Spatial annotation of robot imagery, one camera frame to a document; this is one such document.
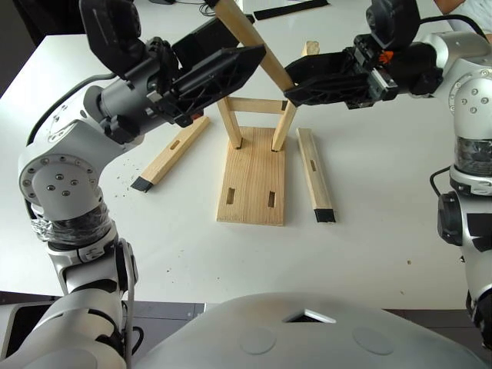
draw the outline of black strip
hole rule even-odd
[[[143,179],[142,177],[138,177],[135,179],[135,182],[131,184],[131,188],[134,188],[135,190],[147,192],[152,188],[153,184],[150,181],[147,181],[146,179]]]
[[[314,209],[318,223],[336,223],[333,209]]]
[[[280,17],[281,15],[300,12],[302,10],[320,8],[321,6],[326,6],[329,4],[330,3],[327,2],[327,0],[311,0],[310,2],[302,2],[300,4],[281,6],[280,8],[260,10],[258,12],[253,12],[253,14],[258,21],[261,21],[263,19]]]

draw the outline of dark floor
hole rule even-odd
[[[0,292],[0,304],[53,299],[55,298],[51,296]],[[134,325],[142,327],[145,332],[142,346],[135,353],[135,362],[203,310],[203,304],[135,302]],[[492,368],[492,352],[482,348],[480,333],[470,322],[465,310],[391,310],[390,312],[470,348],[478,356],[489,361]]]

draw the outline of black strap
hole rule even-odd
[[[254,12],[254,16],[258,21],[279,17],[281,15],[300,12],[301,10],[320,8],[321,6],[329,5],[327,0],[311,0],[310,2],[302,2],[300,4],[281,6],[280,8],[271,8]]]

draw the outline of black tip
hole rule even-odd
[[[333,209],[314,209],[318,223],[336,223]]]
[[[147,192],[152,188],[153,184],[142,177],[138,177],[135,182],[131,184],[131,188],[135,190]]]

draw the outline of wooden stick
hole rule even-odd
[[[284,114],[287,100],[264,100],[258,98],[228,98],[232,111]]]
[[[154,159],[131,186],[139,191],[147,192],[150,190],[171,170],[200,133],[208,127],[209,123],[209,117],[200,117],[192,125],[180,130],[175,139]]]
[[[221,113],[222,120],[224,121],[225,129],[229,135],[229,141],[233,148],[240,148],[242,137],[241,131],[239,130],[238,120],[236,119],[236,114],[231,110],[229,104],[229,98],[225,98],[217,101],[218,110]]]
[[[319,52],[320,44],[316,41],[308,41],[304,45],[301,55],[316,55],[319,54]],[[287,107],[285,108],[285,113],[281,116],[277,128],[275,129],[274,140],[271,144],[271,149],[273,151],[280,151],[282,149],[282,145],[284,144],[285,138],[287,137],[287,133],[289,132],[289,128],[291,127],[292,120],[294,119],[296,111],[297,108],[295,107],[295,105],[289,101],[287,103]]]
[[[318,222],[335,222],[333,206],[324,181],[320,158],[317,153],[311,129],[298,128],[299,148],[306,175],[307,188],[311,196],[314,213]]]
[[[275,129],[274,139],[271,143],[272,151],[280,151],[284,146],[285,138],[287,137],[287,133],[297,111],[298,109],[296,106],[292,104],[292,102],[288,101],[287,106],[285,107],[285,112],[280,117],[280,121]]]
[[[241,44],[244,46],[264,45],[267,54],[263,58],[261,66],[282,91],[294,87],[289,74],[234,0],[219,0],[214,10],[217,18],[224,23]]]

